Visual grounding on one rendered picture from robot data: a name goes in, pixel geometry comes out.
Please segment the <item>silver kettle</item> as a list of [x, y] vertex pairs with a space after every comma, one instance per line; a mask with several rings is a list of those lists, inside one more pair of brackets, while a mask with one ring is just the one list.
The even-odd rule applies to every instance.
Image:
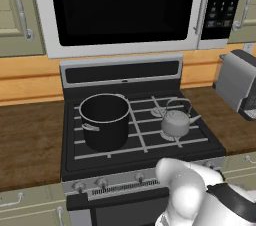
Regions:
[[183, 137], [189, 132], [192, 123], [200, 118], [200, 115], [191, 117], [189, 107], [188, 113], [176, 109], [166, 109], [161, 122], [162, 131], [171, 137]]

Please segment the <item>black and silver stove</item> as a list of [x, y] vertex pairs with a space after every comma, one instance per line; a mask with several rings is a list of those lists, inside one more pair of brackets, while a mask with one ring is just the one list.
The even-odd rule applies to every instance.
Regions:
[[[163, 188], [155, 166], [163, 157], [221, 168], [226, 150], [199, 118], [183, 137], [166, 137], [161, 129], [166, 109], [188, 113], [190, 104], [180, 91], [183, 57], [180, 54], [128, 56], [90, 60], [67, 60], [60, 64], [64, 93], [64, 124], [61, 180], [66, 198], [87, 194], [88, 200]], [[115, 151], [97, 152], [84, 139], [79, 106], [86, 98], [121, 94], [129, 102], [126, 143]], [[142, 183], [135, 174], [142, 172]], [[105, 177], [102, 189], [96, 180]], [[82, 193], [73, 184], [86, 185]], [[72, 226], [154, 226], [165, 210], [168, 197], [146, 201], [68, 211]]]

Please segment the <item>black cooking pot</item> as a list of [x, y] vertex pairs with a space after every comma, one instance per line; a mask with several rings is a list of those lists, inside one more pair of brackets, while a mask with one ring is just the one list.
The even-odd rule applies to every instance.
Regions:
[[128, 100], [121, 94], [101, 93], [79, 106], [86, 144], [97, 152], [115, 151], [128, 139]]

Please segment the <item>silver microwave oven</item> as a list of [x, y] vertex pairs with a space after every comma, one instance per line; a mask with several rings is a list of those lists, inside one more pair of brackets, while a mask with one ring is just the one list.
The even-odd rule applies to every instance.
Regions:
[[138, 54], [226, 46], [239, 0], [37, 0], [49, 58]]

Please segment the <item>silver coffee machine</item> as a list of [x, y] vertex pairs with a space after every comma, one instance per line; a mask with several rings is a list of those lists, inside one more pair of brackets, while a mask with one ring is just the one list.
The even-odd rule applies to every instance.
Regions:
[[216, 93], [247, 121], [256, 121], [256, 57], [244, 50], [223, 56]]

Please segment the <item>beige drawer front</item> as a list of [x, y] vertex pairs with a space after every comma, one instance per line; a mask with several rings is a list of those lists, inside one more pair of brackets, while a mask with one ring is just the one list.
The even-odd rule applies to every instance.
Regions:
[[226, 179], [239, 176], [256, 174], [256, 164], [251, 164], [245, 160], [246, 155], [250, 155], [252, 161], [256, 161], [256, 151], [238, 155], [227, 156], [221, 167], [221, 172]]
[[0, 192], [0, 211], [64, 201], [60, 183]]

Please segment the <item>beige base cupboard door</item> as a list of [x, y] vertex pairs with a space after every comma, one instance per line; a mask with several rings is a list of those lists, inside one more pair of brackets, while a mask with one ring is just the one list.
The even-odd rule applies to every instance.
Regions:
[[65, 202], [0, 212], [0, 226], [60, 226], [57, 207], [63, 208], [64, 226], [72, 226]]

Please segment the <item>white wall socket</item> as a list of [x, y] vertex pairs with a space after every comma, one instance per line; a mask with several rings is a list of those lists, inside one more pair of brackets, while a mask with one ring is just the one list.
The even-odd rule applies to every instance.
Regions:
[[254, 54], [254, 48], [255, 48], [254, 43], [245, 43], [243, 46], [243, 50], [249, 54]]

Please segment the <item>beige wall cupboard door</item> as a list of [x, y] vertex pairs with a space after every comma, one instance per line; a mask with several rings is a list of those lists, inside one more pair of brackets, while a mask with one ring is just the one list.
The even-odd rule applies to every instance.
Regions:
[[36, 0], [22, 0], [22, 3], [34, 40], [30, 42], [24, 36], [16, 0], [0, 0], [0, 57], [45, 53]]
[[[246, 0], [239, 0], [234, 21], [242, 19]], [[251, 0], [244, 23], [237, 31], [231, 31], [228, 43], [256, 42], [256, 0]]]

